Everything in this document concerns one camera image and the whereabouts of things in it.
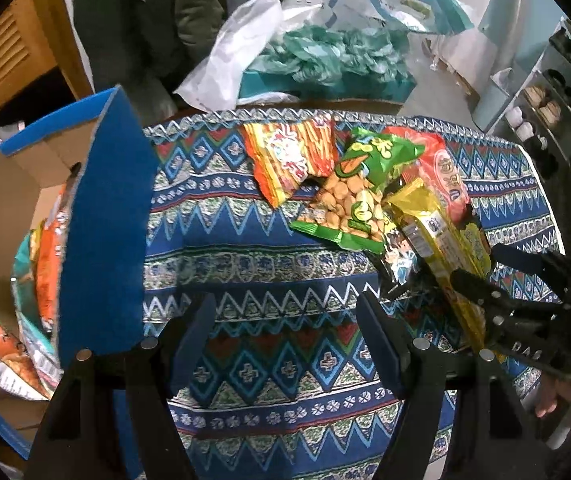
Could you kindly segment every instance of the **green plastic bag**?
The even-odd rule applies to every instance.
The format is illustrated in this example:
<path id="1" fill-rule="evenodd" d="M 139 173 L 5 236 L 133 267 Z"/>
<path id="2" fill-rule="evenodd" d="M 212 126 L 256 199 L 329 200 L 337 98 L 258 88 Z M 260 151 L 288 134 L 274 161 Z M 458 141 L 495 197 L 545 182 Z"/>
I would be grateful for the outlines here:
<path id="1" fill-rule="evenodd" d="M 354 142 L 290 227 L 338 243 L 348 250 L 383 252 L 383 236 L 394 224 L 381 208 L 383 188 L 425 146 L 363 128 L 352 130 Z"/>
<path id="2" fill-rule="evenodd" d="M 332 31 L 304 25 L 271 41 L 248 70 L 288 74 L 299 83 L 334 86 L 345 73 L 377 83 L 409 79 L 407 34 L 384 28 Z"/>

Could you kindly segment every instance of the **red snack bag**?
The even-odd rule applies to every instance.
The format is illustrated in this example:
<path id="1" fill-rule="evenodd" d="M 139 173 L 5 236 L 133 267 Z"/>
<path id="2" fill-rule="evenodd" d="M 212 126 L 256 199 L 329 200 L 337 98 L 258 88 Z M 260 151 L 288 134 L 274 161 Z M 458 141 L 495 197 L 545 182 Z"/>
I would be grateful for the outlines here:
<path id="1" fill-rule="evenodd" d="M 401 177 L 406 184 L 421 177 L 425 186 L 441 201 L 448 215 L 458 224 L 466 215 L 470 197 L 459 170 L 438 134 L 417 132 L 403 126 L 386 126 L 383 134 L 392 134 L 425 146 L 425 152 L 410 163 Z"/>
<path id="2" fill-rule="evenodd" d="M 274 208 L 309 176 L 328 176 L 339 160 L 329 113 L 297 124 L 244 124 L 242 134 L 259 189 Z"/>

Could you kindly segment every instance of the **cardboard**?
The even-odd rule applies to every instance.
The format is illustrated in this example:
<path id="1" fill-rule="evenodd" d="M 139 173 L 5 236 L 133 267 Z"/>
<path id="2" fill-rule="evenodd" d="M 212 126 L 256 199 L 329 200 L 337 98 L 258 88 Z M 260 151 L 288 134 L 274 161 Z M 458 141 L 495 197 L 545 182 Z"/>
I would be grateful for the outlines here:
<path id="1" fill-rule="evenodd" d="M 56 338 L 64 368 L 81 348 L 117 352 L 142 338 L 143 264 L 158 160 L 121 88 L 62 108 L 0 145 L 0 322 L 16 335 L 15 254 L 77 162 L 83 167 L 71 194 L 59 280 Z M 47 405 L 0 389 L 0 435 L 24 458 Z"/>

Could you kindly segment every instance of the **patterned tablecloth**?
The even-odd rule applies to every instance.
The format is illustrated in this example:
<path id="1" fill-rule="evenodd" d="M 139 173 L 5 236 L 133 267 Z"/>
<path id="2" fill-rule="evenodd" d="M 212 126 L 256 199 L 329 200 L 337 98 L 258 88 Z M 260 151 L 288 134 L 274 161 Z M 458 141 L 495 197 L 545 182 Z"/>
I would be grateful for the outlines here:
<path id="1" fill-rule="evenodd" d="M 340 250 L 288 224 L 312 197 L 303 186 L 278 210 L 263 200 L 239 126 L 297 121 L 314 110 L 238 110 L 147 128 L 160 158 L 145 266 L 146 335 L 180 316 L 190 296 L 214 292 L 217 323 L 190 387 L 170 407 L 200 478 L 371 478 L 402 402 L 379 383 L 352 309 L 377 292 L 361 253 Z M 520 147 L 428 118 L 333 112 L 339 141 L 354 126 L 438 132 L 459 165 L 491 244 L 559 248 L 548 202 Z M 539 279 L 499 267 L 515 297 L 552 301 Z M 386 305 L 416 335 L 444 350 L 464 344 L 440 292 Z M 538 373 L 506 364 L 523 396 Z M 456 392 L 443 399 L 433 459 L 447 451 Z"/>

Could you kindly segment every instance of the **wooden cabinet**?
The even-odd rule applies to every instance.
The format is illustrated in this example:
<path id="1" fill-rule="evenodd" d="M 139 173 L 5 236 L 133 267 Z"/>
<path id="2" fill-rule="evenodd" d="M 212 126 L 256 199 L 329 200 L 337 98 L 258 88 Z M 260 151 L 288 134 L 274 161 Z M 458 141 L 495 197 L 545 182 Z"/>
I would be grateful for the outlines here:
<path id="1" fill-rule="evenodd" d="M 76 99 L 92 93 L 64 0 L 14 0 L 0 16 L 0 108 L 55 68 Z"/>

